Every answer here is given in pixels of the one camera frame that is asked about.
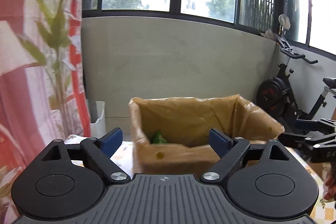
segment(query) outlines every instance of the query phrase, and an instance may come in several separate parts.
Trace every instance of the bike seat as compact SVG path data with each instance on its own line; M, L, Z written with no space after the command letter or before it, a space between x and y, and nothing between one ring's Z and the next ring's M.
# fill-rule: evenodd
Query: bike seat
M336 88L336 78L323 78L323 82L331 89Z

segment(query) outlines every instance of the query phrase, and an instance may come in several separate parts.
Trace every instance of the gray wall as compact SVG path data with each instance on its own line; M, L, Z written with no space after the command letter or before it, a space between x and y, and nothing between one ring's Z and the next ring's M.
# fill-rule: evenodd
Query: gray wall
M322 81L323 78L336 78L336 62L308 50L297 47L293 47L293 49L299 54L305 54L309 60L319 60L317 64L310 65L303 60L291 59L287 68L287 70L290 68L294 70L289 79L297 103L303 111L309 112L323 91L323 87L325 86ZM272 72L269 76L275 76L278 72L277 64L287 63L288 59L287 56L277 51L272 65ZM326 102L326 107L320 107L314 117L315 119L331 118L336 107L336 99L329 93Z
M99 17L83 19L82 47L87 97L106 102L107 130L128 132L132 97L252 100L275 42L197 22Z

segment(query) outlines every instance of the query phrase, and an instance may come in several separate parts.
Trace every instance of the green object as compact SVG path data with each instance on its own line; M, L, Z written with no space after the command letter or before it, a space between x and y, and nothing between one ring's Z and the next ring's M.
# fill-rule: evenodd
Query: green object
M152 141L153 144L157 143L168 143L168 141L162 136L162 132L159 130L154 136Z

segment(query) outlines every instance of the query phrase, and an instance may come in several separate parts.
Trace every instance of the metal screw cap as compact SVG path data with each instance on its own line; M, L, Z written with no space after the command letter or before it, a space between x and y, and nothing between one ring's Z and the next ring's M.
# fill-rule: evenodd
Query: metal screw cap
M116 173L113 173L111 175L111 179L113 180L125 180L127 178L127 175L125 173L121 173L121 172L116 172Z
M203 178L206 180L216 180L219 179L219 174L215 172L207 172L203 175Z

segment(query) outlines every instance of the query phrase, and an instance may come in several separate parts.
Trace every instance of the white trash bin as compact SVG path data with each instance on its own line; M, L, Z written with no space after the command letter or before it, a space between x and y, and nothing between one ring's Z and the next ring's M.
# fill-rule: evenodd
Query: white trash bin
M105 102L87 100L91 116L91 137L101 138L106 132Z

